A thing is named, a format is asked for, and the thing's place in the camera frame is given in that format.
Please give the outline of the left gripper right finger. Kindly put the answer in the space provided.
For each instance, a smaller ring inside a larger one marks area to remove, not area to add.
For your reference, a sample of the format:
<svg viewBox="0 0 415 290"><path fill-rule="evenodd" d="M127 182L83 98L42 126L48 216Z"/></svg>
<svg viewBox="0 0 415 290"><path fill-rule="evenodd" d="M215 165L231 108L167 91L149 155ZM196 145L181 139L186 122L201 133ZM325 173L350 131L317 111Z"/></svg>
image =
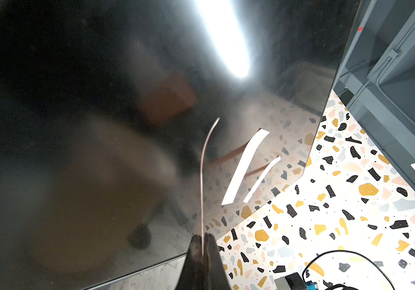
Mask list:
<svg viewBox="0 0 415 290"><path fill-rule="evenodd" d="M203 250L203 289L230 290L231 287L223 267L219 247L212 234L205 234Z"/></svg>

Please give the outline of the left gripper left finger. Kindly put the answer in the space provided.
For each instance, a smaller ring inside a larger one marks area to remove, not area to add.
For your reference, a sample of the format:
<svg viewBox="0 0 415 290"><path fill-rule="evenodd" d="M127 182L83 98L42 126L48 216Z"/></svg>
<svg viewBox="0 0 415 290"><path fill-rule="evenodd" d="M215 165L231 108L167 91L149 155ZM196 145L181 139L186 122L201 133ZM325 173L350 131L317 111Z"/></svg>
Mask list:
<svg viewBox="0 0 415 290"><path fill-rule="evenodd" d="M204 286L204 257L202 237L194 235L189 244L176 290L202 290Z"/></svg>

